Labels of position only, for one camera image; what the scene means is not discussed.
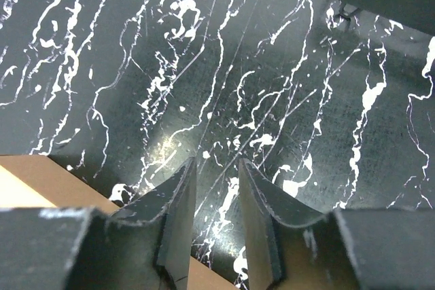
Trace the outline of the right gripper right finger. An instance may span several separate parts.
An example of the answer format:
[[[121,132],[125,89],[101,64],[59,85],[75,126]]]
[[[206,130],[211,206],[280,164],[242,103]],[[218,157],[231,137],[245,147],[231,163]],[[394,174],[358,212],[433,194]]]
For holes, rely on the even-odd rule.
[[[432,209],[321,213],[239,162],[251,289],[433,289]]]

